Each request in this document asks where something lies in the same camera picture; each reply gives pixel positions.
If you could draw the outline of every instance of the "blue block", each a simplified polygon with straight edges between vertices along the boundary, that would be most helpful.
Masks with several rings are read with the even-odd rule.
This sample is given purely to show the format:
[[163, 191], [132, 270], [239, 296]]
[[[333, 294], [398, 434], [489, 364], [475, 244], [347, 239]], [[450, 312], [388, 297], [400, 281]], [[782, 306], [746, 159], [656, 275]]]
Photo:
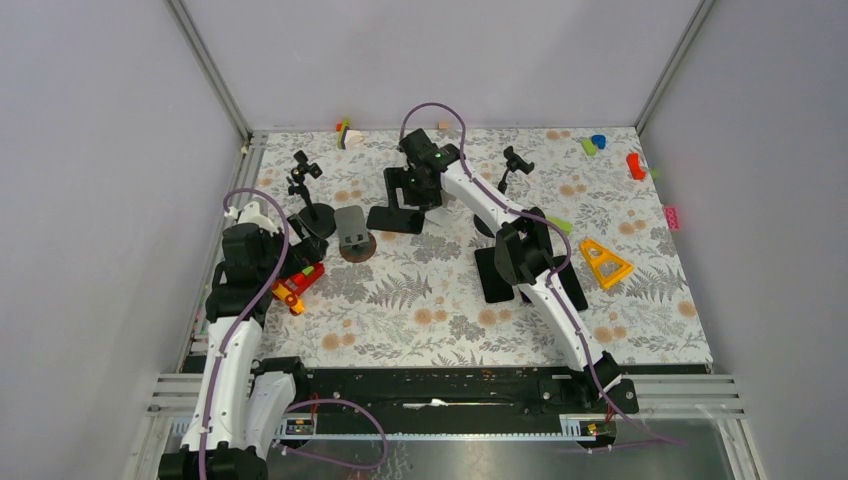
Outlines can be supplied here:
[[607, 137], [603, 135], [592, 135], [592, 143], [601, 150], [607, 146]]

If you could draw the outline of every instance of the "orange block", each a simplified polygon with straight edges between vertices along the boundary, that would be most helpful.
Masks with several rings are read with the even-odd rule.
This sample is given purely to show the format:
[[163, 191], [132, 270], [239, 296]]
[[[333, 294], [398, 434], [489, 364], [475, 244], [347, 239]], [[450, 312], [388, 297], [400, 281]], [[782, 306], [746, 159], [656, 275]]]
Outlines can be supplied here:
[[[621, 281], [633, 271], [633, 265], [622, 260], [618, 255], [612, 253], [602, 247], [598, 242], [587, 238], [580, 244], [580, 252], [583, 253], [583, 258], [595, 274], [595, 278], [604, 290], [609, 290], [613, 285]], [[601, 273], [601, 266], [612, 263], [617, 268], [609, 275]]]

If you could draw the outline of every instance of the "pink tag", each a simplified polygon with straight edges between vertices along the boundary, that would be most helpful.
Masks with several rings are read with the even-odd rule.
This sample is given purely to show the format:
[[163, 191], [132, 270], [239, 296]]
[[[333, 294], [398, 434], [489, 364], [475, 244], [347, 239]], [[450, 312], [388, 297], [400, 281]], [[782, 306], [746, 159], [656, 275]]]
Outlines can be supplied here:
[[677, 209], [674, 207], [663, 207], [663, 213], [665, 213], [668, 228], [672, 232], [680, 230], [680, 222], [677, 220]]

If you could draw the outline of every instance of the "green block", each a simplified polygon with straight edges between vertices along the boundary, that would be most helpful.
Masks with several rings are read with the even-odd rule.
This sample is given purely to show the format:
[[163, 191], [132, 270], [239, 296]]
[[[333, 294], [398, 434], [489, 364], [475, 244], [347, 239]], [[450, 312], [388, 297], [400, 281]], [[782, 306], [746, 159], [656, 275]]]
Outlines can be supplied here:
[[560, 230], [565, 232], [566, 235], [571, 235], [572, 225], [570, 223], [566, 222], [565, 220], [561, 220], [559, 218], [556, 218], [556, 217], [548, 217], [548, 220], [550, 220], [551, 223], [553, 223], [554, 225], [559, 227]]
[[583, 150], [586, 151], [586, 155], [593, 157], [596, 153], [598, 153], [598, 147], [592, 143], [591, 138], [584, 138], [583, 140], [580, 140], [580, 144], [583, 145]]

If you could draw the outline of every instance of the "tabletop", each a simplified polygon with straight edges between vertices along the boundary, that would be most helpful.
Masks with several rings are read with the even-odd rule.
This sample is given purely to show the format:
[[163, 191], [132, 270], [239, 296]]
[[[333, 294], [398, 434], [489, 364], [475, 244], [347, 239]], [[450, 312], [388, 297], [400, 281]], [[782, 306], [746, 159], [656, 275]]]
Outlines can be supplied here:
[[[428, 131], [439, 145], [458, 145], [453, 130]], [[588, 155], [580, 141], [606, 136], [606, 148]], [[286, 176], [303, 150], [324, 171], [307, 185], [315, 202], [339, 208], [386, 205], [383, 169], [404, 165], [397, 131], [364, 132], [365, 143], [336, 148], [335, 132], [272, 133], [256, 188], [273, 195], [286, 214], [299, 211]], [[653, 180], [634, 180], [625, 157], [642, 155], [633, 128], [472, 129], [470, 164], [496, 184], [512, 145], [529, 175], [509, 176], [506, 195], [573, 224], [572, 262], [589, 309], [580, 315], [594, 337], [621, 364], [704, 364], [712, 361], [689, 285]], [[520, 296], [486, 304], [474, 250], [494, 241], [474, 229], [471, 211], [452, 202], [439, 224], [420, 235], [372, 232], [377, 251], [348, 263], [338, 238], [328, 240], [326, 273], [302, 296], [306, 312], [293, 316], [280, 302], [268, 313], [260, 357], [299, 355], [308, 367], [559, 365], [562, 346], [532, 305]], [[564, 245], [552, 235], [555, 254]], [[634, 266], [604, 290], [578, 245], [591, 238]]]

